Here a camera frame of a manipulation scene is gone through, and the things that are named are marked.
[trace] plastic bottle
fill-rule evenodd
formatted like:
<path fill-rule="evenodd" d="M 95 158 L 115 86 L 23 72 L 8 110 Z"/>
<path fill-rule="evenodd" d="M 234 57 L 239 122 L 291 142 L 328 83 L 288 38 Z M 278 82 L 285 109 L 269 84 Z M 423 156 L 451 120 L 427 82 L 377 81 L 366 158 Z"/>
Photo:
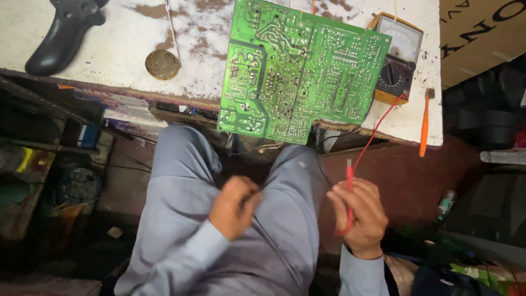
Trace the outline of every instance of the plastic bottle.
<path fill-rule="evenodd" d="M 456 199 L 457 199 L 457 192 L 455 190 L 446 191 L 437 209 L 437 213 L 438 213 L 437 220 L 438 221 L 442 222 L 444 218 L 446 218 L 446 216 L 451 211 L 451 207 L 453 206 Z"/>

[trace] grey trousers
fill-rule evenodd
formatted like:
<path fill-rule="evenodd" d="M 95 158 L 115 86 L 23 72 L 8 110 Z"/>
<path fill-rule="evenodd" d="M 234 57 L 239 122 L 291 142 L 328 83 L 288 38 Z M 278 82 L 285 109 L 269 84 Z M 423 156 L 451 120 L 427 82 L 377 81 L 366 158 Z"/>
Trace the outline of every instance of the grey trousers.
<path fill-rule="evenodd" d="M 219 189 L 215 151 L 198 131 L 173 125 L 161 132 L 155 149 L 137 240 L 130 266 L 117 282 L 117 294 L 147 276 L 167 251 L 183 245 L 206 221 Z M 249 227 L 202 276 L 252 274 L 280 291 L 307 294 L 318 257 L 317 216 L 325 179 L 314 150 L 292 145 L 276 159 L 264 195 Z M 203 285 L 196 285 L 193 294 Z"/>

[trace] shirt sleeve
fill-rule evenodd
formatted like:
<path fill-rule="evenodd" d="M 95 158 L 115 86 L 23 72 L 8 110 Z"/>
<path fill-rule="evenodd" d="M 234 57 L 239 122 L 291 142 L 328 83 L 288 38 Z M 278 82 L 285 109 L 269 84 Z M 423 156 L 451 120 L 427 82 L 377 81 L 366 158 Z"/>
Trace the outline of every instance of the shirt sleeve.
<path fill-rule="evenodd" d="M 148 279 L 134 288 L 132 295 L 184 293 L 229 246 L 230 241 L 207 220 L 185 245 L 169 250 L 163 259 L 153 266 Z"/>
<path fill-rule="evenodd" d="M 342 245 L 340 296 L 389 296 L 383 268 L 383 256 L 375 260 L 358 259 Z"/>

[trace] workbench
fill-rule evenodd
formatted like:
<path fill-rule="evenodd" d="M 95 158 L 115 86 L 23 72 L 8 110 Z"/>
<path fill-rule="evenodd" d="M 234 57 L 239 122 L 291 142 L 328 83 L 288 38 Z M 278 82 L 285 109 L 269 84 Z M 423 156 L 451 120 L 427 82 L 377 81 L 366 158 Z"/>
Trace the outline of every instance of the workbench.
<path fill-rule="evenodd" d="M 311 0 L 272 0 L 311 12 Z M 106 23 L 88 30 L 71 64 L 52 77 L 32 77 L 24 65 L 47 34 L 55 9 L 48 1 L 5 1 L 0 11 L 0 73 L 206 110 L 219 110 L 234 2 L 170 1 L 182 68 L 169 81 L 150 76 L 146 56 L 155 49 L 174 50 L 163 0 L 111 0 L 103 8 Z M 439 0 L 398 0 L 398 17 L 424 31 L 409 103 L 394 108 L 383 120 L 379 136 L 395 142 L 420 142 L 424 93 L 435 88 L 429 107 L 428 145 L 441 146 Z M 316 0 L 317 15 L 367 27 L 373 14 L 394 14 L 393 0 Z M 389 106 L 374 101 L 362 125 L 374 129 Z M 322 126 L 349 125 L 319 120 Z"/>

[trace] person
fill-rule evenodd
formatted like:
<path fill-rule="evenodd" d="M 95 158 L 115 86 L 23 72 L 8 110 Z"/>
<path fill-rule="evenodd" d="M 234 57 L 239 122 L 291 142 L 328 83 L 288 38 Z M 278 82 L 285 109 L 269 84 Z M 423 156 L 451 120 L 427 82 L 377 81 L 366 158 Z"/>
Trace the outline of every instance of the person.
<path fill-rule="evenodd" d="M 219 190 L 217 154 L 188 126 L 165 128 L 146 204 L 116 295 L 307 295 L 318 257 L 325 179 L 314 150 L 286 147 L 259 190 L 233 176 Z M 372 183 L 327 193 L 338 229 L 355 211 L 341 249 L 340 295 L 388 295 L 380 240 L 387 218 Z"/>

